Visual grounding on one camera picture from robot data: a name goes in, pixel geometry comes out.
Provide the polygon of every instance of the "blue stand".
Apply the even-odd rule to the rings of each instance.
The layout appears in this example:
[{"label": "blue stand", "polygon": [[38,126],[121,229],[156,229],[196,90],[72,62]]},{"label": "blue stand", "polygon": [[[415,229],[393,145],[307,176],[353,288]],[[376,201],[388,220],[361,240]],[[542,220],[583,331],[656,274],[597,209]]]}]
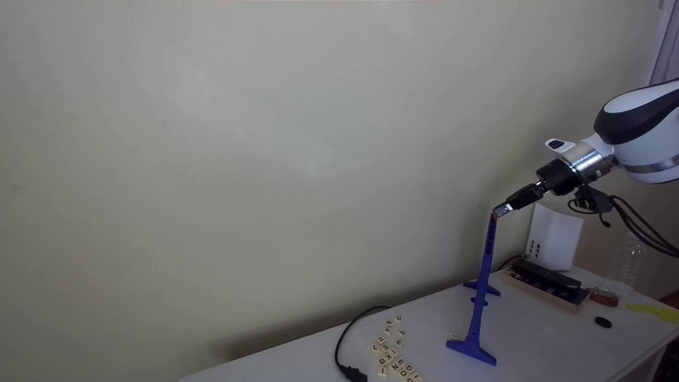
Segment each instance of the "blue stand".
[{"label": "blue stand", "polygon": [[464,339],[446,343],[447,348],[452,348],[456,353],[462,353],[462,354],[466,354],[471,359],[477,359],[481,364],[488,364],[488,366],[496,366],[496,359],[481,348],[479,337],[481,337],[484,307],[488,306],[486,303],[486,296],[488,294],[490,296],[501,296],[496,288],[493,288],[488,284],[490,269],[493,269],[495,229],[496,229],[496,217],[493,215],[490,223],[488,223],[486,251],[484,251],[484,260],[481,260],[479,278],[476,282],[466,282],[464,284],[464,286],[476,288],[476,298],[471,299],[474,302],[474,317],[471,317],[471,323],[468,323],[466,337]]}]

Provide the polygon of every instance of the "white wall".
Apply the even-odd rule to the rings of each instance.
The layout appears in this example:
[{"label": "white wall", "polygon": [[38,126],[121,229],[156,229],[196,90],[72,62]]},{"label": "white wall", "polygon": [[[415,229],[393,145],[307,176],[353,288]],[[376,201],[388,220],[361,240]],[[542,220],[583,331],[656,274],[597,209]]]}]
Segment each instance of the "white wall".
[{"label": "white wall", "polygon": [[486,211],[543,139],[638,85],[656,19],[640,0],[5,0],[0,380],[175,380],[468,278]]}]

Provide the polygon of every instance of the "black cable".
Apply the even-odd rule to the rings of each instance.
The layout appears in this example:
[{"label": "black cable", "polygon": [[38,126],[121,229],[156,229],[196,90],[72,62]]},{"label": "black cable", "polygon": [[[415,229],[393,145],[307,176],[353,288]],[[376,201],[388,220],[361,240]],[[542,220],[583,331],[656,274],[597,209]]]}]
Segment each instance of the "black cable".
[{"label": "black cable", "polygon": [[679,249],[671,244],[663,233],[648,223],[625,200],[612,195],[612,205],[622,217],[622,223],[648,247],[668,256],[679,257]]},{"label": "black cable", "polygon": [[[602,220],[600,209],[590,205],[593,200],[575,197],[568,201],[568,211],[577,215],[599,215],[600,223],[608,227],[607,220]],[[646,220],[630,201],[625,201],[619,195],[607,195],[607,201],[613,206],[613,211],[619,215],[622,223],[650,249],[677,257],[679,260],[679,249],[671,244],[650,220]]]},{"label": "black cable", "polygon": [[350,367],[350,366],[342,366],[339,364],[339,348],[342,348],[342,343],[345,337],[345,334],[368,314],[373,314],[373,313],[379,313],[379,311],[388,311],[390,306],[371,306],[368,311],[362,311],[358,317],[354,317],[342,331],[337,344],[336,344],[336,366],[339,370],[339,374],[347,380],[347,382],[368,382],[368,376],[357,370],[357,367]]}]

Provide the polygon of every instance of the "white table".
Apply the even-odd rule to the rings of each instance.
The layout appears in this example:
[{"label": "white table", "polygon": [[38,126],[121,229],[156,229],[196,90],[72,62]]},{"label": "white table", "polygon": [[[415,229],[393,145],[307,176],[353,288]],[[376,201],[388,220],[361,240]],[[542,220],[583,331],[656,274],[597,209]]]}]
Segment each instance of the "white table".
[{"label": "white table", "polygon": [[[575,269],[583,284],[597,284],[590,272]],[[604,307],[593,302],[579,313],[568,313],[546,299],[507,284],[493,276],[502,298],[488,298],[481,344],[496,357],[490,367],[446,348],[446,339],[460,337],[471,317],[464,286],[396,306],[362,318],[345,337],[342,362],[376,376],[377,357],[373,339],[384,331],[388,318],[402,317],[408,331],[402,357],[429,382],[602,382],[602,380],[652,380],[665,346],[679,335],[677,326],[638,314],[629,307]],[[630,303],[660,306],[632,296]],[[595,317],[613,323],[612,330],[595,326]],[[343,382],[333,366],[333,346],[342,327],[326,330],[193,376],[181,382]]]}]

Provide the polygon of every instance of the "white robotic arm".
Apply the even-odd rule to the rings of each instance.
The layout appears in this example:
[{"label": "white robotic arm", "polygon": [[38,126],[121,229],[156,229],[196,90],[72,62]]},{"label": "white robotic arm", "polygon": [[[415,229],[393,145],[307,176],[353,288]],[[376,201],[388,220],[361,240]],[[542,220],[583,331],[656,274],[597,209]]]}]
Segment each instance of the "white robotic arm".
[{"label": "white robotic arm", "polygon": [[546,147],[555,160],[539,167],[539,180],[510,195],[496,212],[524,209],[548,192],[567,195],[616,166],[640,182],[679,179],[679,80],[613,98],[600,108],[595,130],[577,145],[549,139]]}]

